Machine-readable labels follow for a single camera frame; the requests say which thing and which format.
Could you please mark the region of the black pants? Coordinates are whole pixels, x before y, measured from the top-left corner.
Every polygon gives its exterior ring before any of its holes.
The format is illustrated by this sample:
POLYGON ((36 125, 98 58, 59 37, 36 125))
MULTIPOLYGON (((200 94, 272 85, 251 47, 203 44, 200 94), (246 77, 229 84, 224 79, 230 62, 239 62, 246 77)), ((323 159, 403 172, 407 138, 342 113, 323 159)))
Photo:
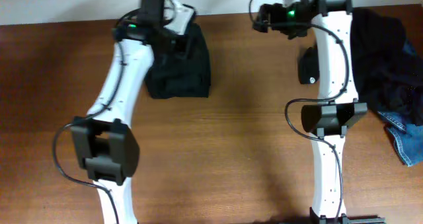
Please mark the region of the black pants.
POLYGON ((193 37, 188 59, 161 54, 160 41, 152 46, 154 62, 144 79, 151 98, 209 97, 211 63, 204 34, 195 22, 187 34, 193 37))

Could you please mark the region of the black metal rail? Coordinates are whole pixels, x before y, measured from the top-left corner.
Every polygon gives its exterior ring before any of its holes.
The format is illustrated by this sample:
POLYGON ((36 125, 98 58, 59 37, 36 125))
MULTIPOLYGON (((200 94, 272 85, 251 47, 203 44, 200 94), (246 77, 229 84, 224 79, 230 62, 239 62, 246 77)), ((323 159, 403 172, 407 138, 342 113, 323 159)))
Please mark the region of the black metal rail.
POLYGON ((345 224, 386 224, 383 217, 345 217, 345 224))

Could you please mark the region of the black garment pile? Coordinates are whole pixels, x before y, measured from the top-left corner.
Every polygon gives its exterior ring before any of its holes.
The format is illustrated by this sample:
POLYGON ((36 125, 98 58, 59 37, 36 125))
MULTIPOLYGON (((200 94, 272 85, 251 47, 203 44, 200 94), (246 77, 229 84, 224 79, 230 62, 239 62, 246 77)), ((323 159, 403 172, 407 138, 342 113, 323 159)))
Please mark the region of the black garment pile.
POLYGON ((399 19, 369 9, 313 18, 319 62, 319 98, 354 99, 375 112, 394 112, 422 125, 422 58, 406 46, 399 19))

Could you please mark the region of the blue denim jeans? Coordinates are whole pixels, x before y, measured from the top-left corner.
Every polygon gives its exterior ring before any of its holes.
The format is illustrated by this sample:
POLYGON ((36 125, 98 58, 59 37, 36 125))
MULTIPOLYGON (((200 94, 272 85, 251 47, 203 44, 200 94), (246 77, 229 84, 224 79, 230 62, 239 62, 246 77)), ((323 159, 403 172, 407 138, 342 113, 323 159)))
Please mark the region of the blue denim jeans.
POLYGON ((393 146, 404 165, 412 167, 422 162, 422 126, 396 112, 378 112, 393 138, 393 146))

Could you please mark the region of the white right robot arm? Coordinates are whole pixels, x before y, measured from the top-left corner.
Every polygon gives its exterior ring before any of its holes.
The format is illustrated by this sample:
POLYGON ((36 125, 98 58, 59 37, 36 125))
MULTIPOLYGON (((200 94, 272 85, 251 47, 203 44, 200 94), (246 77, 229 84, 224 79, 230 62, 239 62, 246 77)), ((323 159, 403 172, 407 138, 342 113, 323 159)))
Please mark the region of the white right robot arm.
POLYGON ((342 154, 348 129, 367 113, 352 69, 352 0, 282 0, 262 5, 251 21, 259 32, 272 29, 289 38, 306 36, 309 29, 315 34, 319 95, 293 99, 286 107, 304 104, 303 129, 293 131, 310 140, 313 149, 312 223, 350 223, 344 204, 342 154))

